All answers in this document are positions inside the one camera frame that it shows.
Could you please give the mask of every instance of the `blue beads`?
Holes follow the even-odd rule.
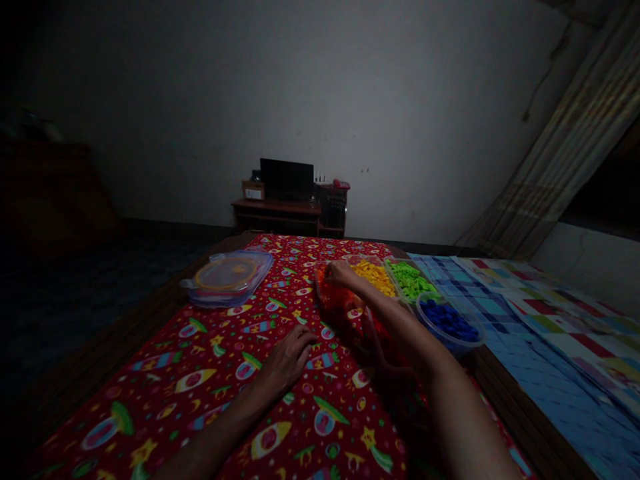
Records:
[[[422,312],[446,334],[458,340],[474,343],[479,340],[478,330],[462,318],[450,305],[438,305],[432,299],[421,301]]]

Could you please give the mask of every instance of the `hand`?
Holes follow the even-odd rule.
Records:
[[[344,287],[357,293],[362,286],[369,283],[365,278],[360,277],[349,264],[344,260],[334,260],[329,264],[331,276],[328,279],[339,287]]]
[[[300,378],[309,358],[311,344],[317,342],[312,332],[302,325],[296,325],[269,354],[254,384],[260,395],[274,401],[288,392]]]

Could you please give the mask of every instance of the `wooden cabinet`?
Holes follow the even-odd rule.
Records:
[[[4,234],[37,259],[62,257],[124,234],[85,145],[0,141]]]

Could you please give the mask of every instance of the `yellow beads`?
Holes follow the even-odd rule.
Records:
[[[374,265],[366,260],[360,260],[360,263],[352,265],[351,268],[355,270],[358,275],[369,280],[374,287],[386,296],[395,296],[395,288],[384,267]]]

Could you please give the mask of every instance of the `window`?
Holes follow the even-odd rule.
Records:
[[[640,241],[640,117],[560,221]]]

